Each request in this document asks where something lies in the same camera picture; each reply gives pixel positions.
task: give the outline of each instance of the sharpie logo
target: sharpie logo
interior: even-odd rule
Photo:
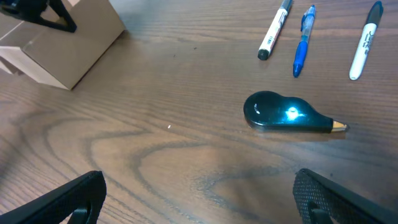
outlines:
[[[374,34],[372,35],[372,32],[371,32],[371,31],[369,31],[369,33],[366,34],[365,42],[363,42],[363,46],[362,46],[362,47],[366,48],[366,50],[365,50],[365,55],[367,55],[368,52],[369,52],[370,49],[371,49],[371,45],[372,45],[372,41],[373,41],[373,36],[374,36]]]

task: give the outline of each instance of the pen grip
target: pen grip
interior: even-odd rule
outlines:
[[[296,57],[294,58],[294,65],[304,66],[305,56],[307,56],[308,43],[301,41],[296,50]]]

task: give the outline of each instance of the black marker cap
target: black marker cap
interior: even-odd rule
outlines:
[[[269,56],[269,51],[268,50],[265,50],[265,49],[260,49],[259,50],[258,58],[260,60],[267,60],[268,56]]]
[[[383,10],[384,9],[380,1],[374,3],[368,14],[368,18],[366,19],[366,24],[373,23],[376,26],[379,26],[381,16],[383,15]]]

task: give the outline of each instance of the dry erase marker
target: dry erase marker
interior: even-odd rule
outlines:
[[[272,48],[274,47],[279,32],[284,25],[287,13],[289,12],[292,2],[293,0],[284,0],[282,2],[282,5],[278,9],[275,18],[268,29],[266,37],[264,38],[260,46],[258,55],[260,60],[267,60],[269,55],[271,54]]]
[[[374,33],[376,32],[382,15],[383,7],[381,2],[377,1],[368,14],[358,48],[356,49],[354,61],[349,71],[349,78],[351,80],[357,80],[361,76],[366,58],[371,49]]]

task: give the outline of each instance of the blue pen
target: blue pen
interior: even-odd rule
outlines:
[[[293,63],[293,76],[295,78],[299,77],[301,69],[304,66],[305,56],[307,55],[308,41],[310,39],[312,25],[315,20],[315,6],[312,5],[303,16],[301,20],[301,41],[298,44],[296,57]]]

